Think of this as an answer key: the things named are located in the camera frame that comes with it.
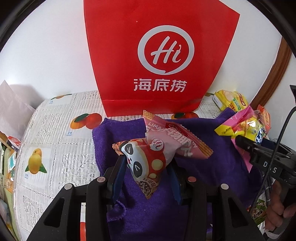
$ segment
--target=snack package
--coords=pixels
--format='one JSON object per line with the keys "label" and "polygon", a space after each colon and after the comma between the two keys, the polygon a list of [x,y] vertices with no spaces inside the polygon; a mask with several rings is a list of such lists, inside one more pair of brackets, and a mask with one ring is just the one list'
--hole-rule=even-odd
{"label": "snack package", "polygon": [[229,107],[235,112],[238,112],[245,109],[248,106],[248,101],[246,100],[246,98],[242,94],[236,91],[234,92],[230,92],[226,90],[217,91],[213,95],[213,101],[221,111]]}
{"label": "snack package", "polygon": [[231,136],[232,143],[241,154],[247,169],[250,172],[252,168],[252,164],[250,163],[250,154],[235,144],[235,137],[242,135],[252,141],[255,141],[256,143],[261,143],[265,137],[265,127],[257,120],[257,116],[251,106],[248,106],[246,109],[236,113],[222,125],[217,127],[215,132],[219,136]]}
{"label": "snack package", "polygon": [[7,164],[8,164],[8,172],[11,172],[12,169],[15,167],[17,160],[17,153],[13,152],[11,156],[8,158]]}
{"label": "snack package", "polygon": [[257,119],[265,126],[266,134],[268,134],[271,128],[270,114],[261,105],[258,105],[257,110],[255,110],[254,112],[257,115]]}
{"label": "snack package", "polygon": [[0,131],[0,144],[5,145],[8,149],[10,149],[11,151],[16,151],[18,152],[19,148],[20,148],[20,141],[14,137],[11,136],[6,136],[4,133],[2,133]]}
{"label": "snack package", "polygon": [[157,189],[161,172],[175,153],[185,157],[207,159],[213,151],[180,124],[143,112],[146,138],[113,144],[120,155],[127,156],[128,167],[147,199]]}

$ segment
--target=wooden frame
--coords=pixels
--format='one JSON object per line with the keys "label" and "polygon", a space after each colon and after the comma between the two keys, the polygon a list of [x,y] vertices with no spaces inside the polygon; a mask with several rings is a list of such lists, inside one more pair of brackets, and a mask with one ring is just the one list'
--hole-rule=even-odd
{"label": "wooden frame", "polygon": [[262,87],[250,103],[251,107],[254,110],[257,109],[259,104],[264,106],[277,89],[286,72],[286,69],[290,62],[291,54],[292,51],[290,47],[288,46],[285,39],[282,37],[276,61],[274,62],[274,65],[272,66]]}

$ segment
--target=human hand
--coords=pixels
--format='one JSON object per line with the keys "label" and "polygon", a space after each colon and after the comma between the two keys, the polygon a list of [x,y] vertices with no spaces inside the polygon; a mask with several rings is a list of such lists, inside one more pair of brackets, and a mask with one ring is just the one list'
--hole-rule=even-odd
{"label": "human hand", "polygon": [[279,227],[283,224],[283,215],[284,218],[293,217],[296,212],[296,203],[290,205],[286,209],[280,200],[281,194],[281,184],[278,181],[275,181],[272,185],[272,192],[270,195],[270,205],[267,207],[265,218],[265,228],[273,231],[276,227]]}

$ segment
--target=red paper bag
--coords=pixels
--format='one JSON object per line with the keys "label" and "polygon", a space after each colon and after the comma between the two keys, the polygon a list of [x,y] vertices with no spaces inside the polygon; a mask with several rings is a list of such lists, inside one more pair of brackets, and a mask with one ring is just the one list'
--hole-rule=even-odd
{"label": "red paper bag", "polygon": [[219,0],[84,0],[84,12],[107,116],[195,110],[239,19]]}

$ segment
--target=haidilao logo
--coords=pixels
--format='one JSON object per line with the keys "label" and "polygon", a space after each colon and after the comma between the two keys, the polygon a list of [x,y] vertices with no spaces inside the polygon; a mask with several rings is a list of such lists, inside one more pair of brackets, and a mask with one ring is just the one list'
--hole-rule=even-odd
{"label": "haidilao logo", "polygon": [[194,56],[194,43],[183,29],[162,25],[149,30],[138,45],[138,58],[150,72],[175,74],[185,69]]}

